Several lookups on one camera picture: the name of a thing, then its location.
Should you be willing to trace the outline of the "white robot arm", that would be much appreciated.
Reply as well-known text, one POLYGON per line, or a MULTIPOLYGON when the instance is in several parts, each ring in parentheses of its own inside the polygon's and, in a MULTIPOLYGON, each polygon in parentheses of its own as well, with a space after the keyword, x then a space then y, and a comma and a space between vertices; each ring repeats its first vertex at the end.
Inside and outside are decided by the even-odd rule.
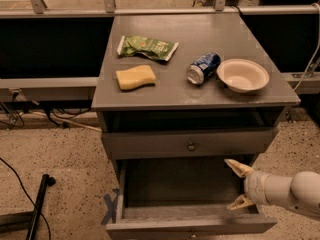
POLYGON ((234 159, 224 162, 244 180, 244 193, 229 204, 229 210, 252 205, 282 207, 292 213, 320 220, 320 175, 302 171, 292 177, 253 169, 234 159))

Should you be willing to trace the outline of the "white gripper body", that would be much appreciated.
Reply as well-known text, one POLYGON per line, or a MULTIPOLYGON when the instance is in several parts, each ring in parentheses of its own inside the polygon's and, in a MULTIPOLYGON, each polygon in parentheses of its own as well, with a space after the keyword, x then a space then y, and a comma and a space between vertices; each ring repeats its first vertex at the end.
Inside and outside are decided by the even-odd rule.
POLYGON ((262 171, 249 173, 244 181, 244 190, 247 198, 257 205, 270 205, 267 195, 273 180, 271 174, 262 171))

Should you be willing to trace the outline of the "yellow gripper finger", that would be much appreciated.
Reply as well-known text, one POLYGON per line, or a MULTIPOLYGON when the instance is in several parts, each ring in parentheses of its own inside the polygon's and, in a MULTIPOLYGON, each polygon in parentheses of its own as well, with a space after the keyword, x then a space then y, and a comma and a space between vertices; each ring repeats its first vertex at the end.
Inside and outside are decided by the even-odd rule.
POLYGON ((233 170, 240 178, 247 177, 254 169, 248 165, 240 163, 234 159, 225 159, 224 162, 233 170))
POLYGON ((252 205, 253 205, 253 202, 245 194, 241 194, 235 199, 234 202, 229 204, 227 208, 229 210, 237 210, 237 209, 242 209, 252 205))

